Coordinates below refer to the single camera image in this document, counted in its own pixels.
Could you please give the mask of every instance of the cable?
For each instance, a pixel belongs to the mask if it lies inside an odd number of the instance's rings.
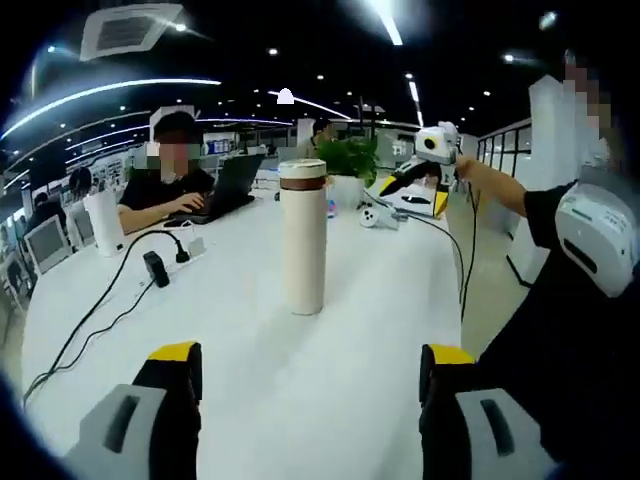
[[[46,381],[46,379],[49,378],[49,376],[51,376],[53,374],[53,372],[55,371],[56,367],[58,366],[58,363],[60,362],[60,359],[64,355],[64,352],[66,351],[67,347],[71,344],[72,340],[74,339],[74,337],[76,336],[76,334],[78,333],[80,328],[82,328],[82,326],[86,323],[86,321],[89,319],[89,317],[91,317],[91,315],[93,315],[93,313],[97,310],[98,306],[102,303],[102,301],[105,299],[105,297],[109,294],[109,292],[113,288],[114,284],[116,283],[116,280],[118,279],[118,277],[122,273],[122,269],[124,268],[124,265],[127,262],[127,259],[129,258],[129,254],[131,253],[131,250],[133,249],[133,246],[136,243],[138,243],[138,241],[143,239],[144,237],[146,237],[148,235],[151,235],[151,234],[157,234],[157,233],[160,233],[160,234],[163,234],[163,235],[168,235],[176,242],[176,246],[178,247],[178,253],[176,254],[176,261],[178,263],[184,263],[185,261],[189,260],[189,254],[182,247],[182,244],[180,243],[180,240],[178,240],[178,237],[176,237],[171,232],[167,232],[165,230],[149,230],[148,232],[145,232],[142,235],[140,235],[139,237],[137,237],[136,239],[134,239],[133,242],[131,242],[131,245],[129,245],[129,248],[127,248],[127,252],[125,253],[124,258],[122,259],[122,263],[120,263],[120,267],[118,267],[118,270],[116,271],[116,274],[113,277],[113,280],[111,280],[111,283],[109,284],[107,289],[100,296],[98,301],[89,309],[89,311],[85,314],[85,316],[82,317],[80,322],[78,322],[78,324],[75,326],[75,328],[73,329],[73,331],[69,335],[69,338],[67,338],[67,341],[64,343],[64,345],[60,349],[60,352],[58,353],[56,359],[51,364],[51,367],[49,368],[48,372],[41,373],[40,375],[38,375],[33,380],[31,385],[27,389],[27,392],[24,394],[24,397],[23,397],[23,400],[22,400],[23,404],[26,405],[27,400],[29,399],[31,394],[34,392],[34,390],[36,388],[38,388],[39,385],[44,383],[44,381]]]
[[[436,225],[435,223],[429,222],[429,221],[425,220],[424,218],[420,218],[420,217],[418,217],[416,215],[411,215],[409,213],[407,213],[407,216],[413,218],[414,220],[418,220],[419,222],[426,223],[427,225],[431,225],[432,227],[437,228],[442,233],[447,235],[451,239],[453,244],[456,246],[456,250],[458,251],[458,258],[460,259],[460,292],[459,292],[458,301],[462,305],[462,298],[463,298],[463,291],[464,291],[464,287],[463,287],[463,285],[464,285],[464,261],[462,260],[462,250],[460,249],[460,245],[458,244],[458,241],[454,238],[453,235],[451,235],[444,228]]]
[[[473,270],[473,264],[476,259],[476,234],[478,227],[478,206],[480,204],[480,191],[478,191],[478,202],[473,199],[473,185],[469,183],[469,195],[471,195],[471,207],[473,208],[473,240],[471,243],[471,262],[469,265],[469,272],[467,273],[467,281],[464,284],[464,298],[462,300],[462,316],[464,321],[464,313],[467,309],[467,293],[469,293],[469,280],[471,280],[471,271]]]
[[[78,360],[80,360],[80,357],[82,356],[82,354],[84,353],[85,349],[87,348],[87,346],[89,345],[89,341],[91,340],[92,337],[94,337],[95,335],[100,335],[102,333],[106,333],[109,330],[111,330],[121,319],[122,317],[130,314],[140,303],[140,301],[142,300],[142,297],[144,297],[144,295],[149,291],[149,289],[155,285],[155,282],[150,282],[145,289],[142,291],[142,293],[138,296],[138,298],[136,299],[135,303],[133,304],[133,306],[131,308],[129,308],[128,310],[122,312],[120,315],[118,315],[116,317],[116,319],[111,323],[111,325],[109,325],[106,328],[103,328],[101,330],[96,330],[95,332],[92,332],[91,334],[89,334],[89,336],[86,338],[86,340],[84,341],[84,345],[82,345],[82,348],[80,349],[80,352],[78,353],[78,355],[76,355],[76,357],[67,365],[63,365],[63,366],[59,366],[57,367],[53,372],[47,372],[47,373],[42,373],[40,374],[38,377],[36,377],[36,380],[34,381],[34,386],[31,389],[30,392],[27,392],[28,395],[31,395],[35,390],[37,390],[37,388],[44,384],[44,382],[46,382],[49,378],[51,378],[53,375],[55,375],[58,372],[62,372],[64,370],[70,370],[71,368],[73,368],[73,366],[78,362]],[[26,400],[28,399],[27,395],[25,395],[25,400],[24,403],[26,405]]]
[[[366,190],[364,191],[364,193],[366,193],[369,196],[369,198],[371,198],[371,200],[376,202],[378,205],[382,205],[382,206],[387,207],[387,208],[390,208],[390,207],[391,208],[395,208],[395,207],[390,206],[390,205],[384,203],[383,201],[375,198],[373,195],[371,195]],[[453,242],[453,244],[456,247],[456,250],[458,251],[458,259],[460,260],[460,290],[458,292],[458,301],[460,302],[460,305],[462,305],[463,292],[464,292],[464,281],[465,281],[465,279],[464,279],[464,260],[462,259],[462,250],[460,249],[460,244],[458,243],[458,241],[454,238],[453,235],[451,235],[444,228],[436,225],[435,223],[429,222],[429,221],[427,221],[424,218],[421,218],[419,216],[412,215],[409,210],[400,209],[399,211],[401,213],[403,213],[403,214],[406,214],[408,217],[413,218],[414,220],[418,220],[419,222],[426,223],[427,225],[431,225],[432,227],[437,228],[438,230],[440,230],[442,233],[444,233],[445,235],[447,235],[451,239],[451,241]]]

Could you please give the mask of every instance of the black sleeve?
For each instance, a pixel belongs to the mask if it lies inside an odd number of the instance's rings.
[[[526,192],[524,195],[524,209],[533,242],[542,248],[555,249],[558,243],[556,230],[556,210],[560,200],[575,182],[568,185],[539,192]]]
[[[192,174],[192,190],[198,193],[208,193],[213,190],[213,177],[207,172],[198,168]]]
[[[142,203],[144,190],[144,177],[140,174],[133,174],[118,204],[129,207],[131,210],[143,210],[145,208]]]

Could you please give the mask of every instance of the laptop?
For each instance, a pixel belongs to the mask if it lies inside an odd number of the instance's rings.
[[[171,214],[169,218],[204,225],[253,202],[255,197],[249,192],[264,157],[244,155],[225,160],[213,192],[204,198],[204,206],[190,213]]]

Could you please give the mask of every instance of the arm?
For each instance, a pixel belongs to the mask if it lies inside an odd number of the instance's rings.
[[[526,190],[515,178],[466,156],[458,157],[456,171],[460,178],[469,180],[474,187],[495,197],[509,210],[527,216],[524,206]]]
[[[144,210],[133,210],[126,205],[118,205],[118,215],[120,216],[120,224],[124,234],[127,235],[136,230],[146,228],[173,213],[174,210],[170,208],[171,203],[163,203]]]
[[[204,199],[199,193],[186,193],[181,197],[167,203],[155,205],[153,207],[134,210],[123,203],[118,205],[118,215],[120,224],[125,235],[141,230],[154,223],[159,222],[167,215],[175,212],[190,213],[193,210],[202,208]]]

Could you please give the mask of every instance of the white pot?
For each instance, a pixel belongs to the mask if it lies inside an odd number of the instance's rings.
[[[364,179],[332,175],[328,195],[338,211],[355,210],[364,198]]]

